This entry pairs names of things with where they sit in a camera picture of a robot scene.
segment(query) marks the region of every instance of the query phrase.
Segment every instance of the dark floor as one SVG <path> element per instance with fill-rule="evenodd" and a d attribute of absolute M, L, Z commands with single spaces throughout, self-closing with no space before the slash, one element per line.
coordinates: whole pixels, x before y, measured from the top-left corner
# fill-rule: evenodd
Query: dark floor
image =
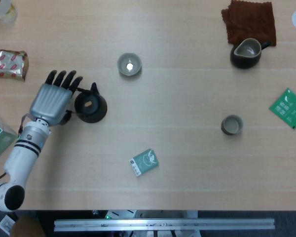
<path fill-rule="evenodd" d="M 17 216 L 30 215 L 36 216 L 34 212 L 18 211 Z M 0 212 L 0 221 L 5 216 L 5 213 Z M 37 212 L 42 226 L 46 232 L 46 237 L 54 236 L 53 230 L 53 217 L 55 219 L 80 219 L 92 218 L 91 211 L 83 212 Z M 295 211 L 199 211 L 199 218 L 274 218 L 275 230 L 266 231 L 206 231 L 201 232 L 202 237 L 296 237 L 296 212 Z M 0 230 L 0 237 L 7 235 Z"/>

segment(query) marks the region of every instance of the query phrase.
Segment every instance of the robotic hand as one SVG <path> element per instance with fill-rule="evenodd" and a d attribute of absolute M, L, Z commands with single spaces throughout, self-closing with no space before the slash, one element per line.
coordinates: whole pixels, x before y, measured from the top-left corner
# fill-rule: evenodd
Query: robotic hand
<path fill-rule="evenodd" d="M 71 71 L 62 83 L 66 71 L 61 71 L 54 81 L 56 74 L 56 70 L 52 71 L 39 89 L 30 108 L 35 121 L 26 124 L 4 164 L 10 181 L 0 183 L 0 211 L 14 211 L 22 205 L 26 181 L 50 134 L 49 127 L 70 119 L 71 113 L 66 112 L 66 107 L 82 77 L 77 77 L 71 84 L 76 74 Z"/>

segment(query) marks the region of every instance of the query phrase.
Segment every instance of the gray cup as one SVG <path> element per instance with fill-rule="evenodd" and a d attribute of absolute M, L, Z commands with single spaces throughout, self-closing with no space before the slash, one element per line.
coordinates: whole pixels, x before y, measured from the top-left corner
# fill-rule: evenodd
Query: gray cup
<path fill-rule="evenodd" d="M 227 135 L 235 135 L 241 133 L 243 121 L 237 115 L 229 115 L 222 121 L 222 131 Z"/>

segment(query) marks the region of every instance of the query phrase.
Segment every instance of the black fingertip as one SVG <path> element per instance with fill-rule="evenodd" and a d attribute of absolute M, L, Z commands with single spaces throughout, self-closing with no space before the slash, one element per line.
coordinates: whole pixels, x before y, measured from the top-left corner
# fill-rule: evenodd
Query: black fingertip
<path fill-rule="evenodd" d="M 66 71 L 61 71 L 58 76 L 56 77 L 55 81 L 54 81 L 54 85 L 55 86 L 60 86 L 61 85 L 61 82 L 63 81 L 64 79 L 64 76 L 66 75 Z"/>
<path fill-rule="evenodd" d="M 80 82 L 82 81 L 83 77 L 77 77 L 76 79 L 74 79 L 73 83 L 71 84 L 71 86 L 69 87 L 69 90 L 74 94 L 74 92 L 77 90 Z"/>
<path fill-rule="evenodd" d="M 61 85 L 61 87 L 63 87 L 64 89 L 68 89 L 70 86 L 71 81 L 73 80 L 75 74 L 77 72 L 75 70 L 69 72 L 69 74 L 67 75 L 66 79 L 64 80 L 63 84 Z"/>
<path fill-rule="evenodd" d="M 56 73 L 57 73 L 57 70 L 53 70 L 53 71 L 51 71 L 51 72 L 49 73 L 49 75 L 48 75 L 48 77 L 47 77 L 45 83 L 51 85 L 51 84 L 53 83 L 53 80 L 54 80 L 54 78 L 55 78 Z"/>

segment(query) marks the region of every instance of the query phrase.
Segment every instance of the teapot handle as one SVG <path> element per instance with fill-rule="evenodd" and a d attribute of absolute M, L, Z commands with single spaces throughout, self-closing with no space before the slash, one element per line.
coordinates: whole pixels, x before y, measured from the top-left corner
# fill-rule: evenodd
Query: teapot handle
<path fill-rule="evenodd" d="M 265 49 L 271 45 L 271 41 L 266 41 L 261 44 L 261 49 Z"/>

